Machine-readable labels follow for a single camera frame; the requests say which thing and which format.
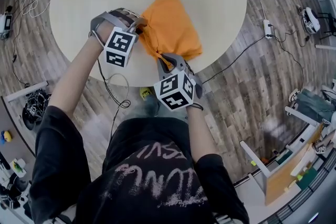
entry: black t-shirt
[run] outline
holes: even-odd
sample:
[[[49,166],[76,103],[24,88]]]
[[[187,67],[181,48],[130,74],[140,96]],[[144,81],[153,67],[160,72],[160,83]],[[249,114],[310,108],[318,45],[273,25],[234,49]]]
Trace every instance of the black t-shirt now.
[[[47,108],[36,139],[30,188],[35,223],[214,223],[214,213],[248,223],[222,158],[193,163],[188,125],[131,119],[114,133],[102,175],[91,182],[83,141],[58,108]],[[76,205],[75,219],[62,213]]]

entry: hand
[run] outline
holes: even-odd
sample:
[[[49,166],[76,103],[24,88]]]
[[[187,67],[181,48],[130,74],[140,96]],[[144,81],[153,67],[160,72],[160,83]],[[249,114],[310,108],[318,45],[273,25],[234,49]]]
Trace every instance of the hand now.
[[[131,19],[136,18],[133,14],[130,14],[126,11],[120,11],[120,13],[127,15],[127,17],[130,17]],[[119,20],[121,20],[127,27],[130,26],[130,24],[128,22],[126,22],[123,18],[119,17]],[[102,41],[104,43],[107,42],[107,40],[110,37],[111,32],[113,31],[115,25],[110,23],[107,20],[104,20],[97,28],[97,34],[101,37]]]

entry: electrical outlet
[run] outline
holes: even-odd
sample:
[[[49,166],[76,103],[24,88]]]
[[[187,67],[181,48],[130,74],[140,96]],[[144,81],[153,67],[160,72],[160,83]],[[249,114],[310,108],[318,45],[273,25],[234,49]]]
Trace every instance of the electrical outlet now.
[[[264,20],[263,23],[264,23],[265,37],[266,37],[267,39],[271,39],[271,38],[272,38],[272,37],[271,37],[272,33],[271,33],[271,27],[269,26],[269,25],[270,25],[269,20]]]

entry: wooden floor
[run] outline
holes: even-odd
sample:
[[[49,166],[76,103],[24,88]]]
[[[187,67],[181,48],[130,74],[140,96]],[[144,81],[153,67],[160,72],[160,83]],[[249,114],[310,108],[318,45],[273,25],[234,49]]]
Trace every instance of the wooden floor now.
[[[13,5],[14,1],[0,0],[0,13],[7,5]],[[283,47],[302,64],[303,85],[318,91],[322,84],[330,84],[336,71],[336,52],[316,50],[313,38],[305,47],[299,46],[305,44],[306,34],[301,27],[296,5],[309,5],[319,11],[317,3],[300,0],[262,1],[266,16],[281,40],[285,38],[285,32],[296,30],[294,35],[287,37]],[[41,12],[48,2],[39,0],[37,11]],[[224,55],[199,73],[203,81],[225,68],[244,48],[263,36],[263,18],[259,0],[247,0],[246,17],[239,35]],[[20,19],[15,21],[12,37],[18,34],[19,23]],[[51,92],[69,61],[54,40],[48,11],[37,18],[23,17],[20,35],[15,43],[18,59],[14,68],[19,78],[30,84],[48,80]],[[13,48],[13,39],[5,44],[0,43],[0,88],[3,95],[23,88],[12,73]],[[233,181],[255,169],[239,141],[245,140],[259,157],[270,158],[273,149],[281,150],[304,127],[302,121],[287,117],[283,110],[288,103],[289,93],[301,85],[300,67],[280,49],[274,39],[264,39],[255,44],[227,71],[204,84],[206,120]],[[120,100],[123,99],[124,87],[111,86],[111,89]],[[140,102],[138,89],[131,89],[130,100],[132,107]],[[23,105],[23,99],[13,102],[17,114],[21,113]],[[116,108],[103,83],[89,79],[73,120],[83,136],[92,179],[101,173]],[[119,113],[116,126],[131,109]],[[34,146],[35,135],[28,136],[27,142]]]

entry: yellow object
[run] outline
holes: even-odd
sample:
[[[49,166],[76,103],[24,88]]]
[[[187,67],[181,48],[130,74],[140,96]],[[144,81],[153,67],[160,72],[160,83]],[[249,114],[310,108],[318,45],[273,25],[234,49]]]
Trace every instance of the yellow object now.
[[[155,0],[142,17],[148,25],[141,29],[143,34],[139,38],[155,60],[167,52],[181,55],[185,60],[202,53],[198,34],[180,0]]]
[[[11,136],[11,134],[9,133],[9,131],[5,131],[5,133],[4,133],[4,138],[5,138],[5,140],[6,140],[7,142],[12,141],[12,136]]]
[[[141,87],[140,88],[140,96],[142,97],[143,100],[149,95],[153,94],[151,89],[148,87]]]

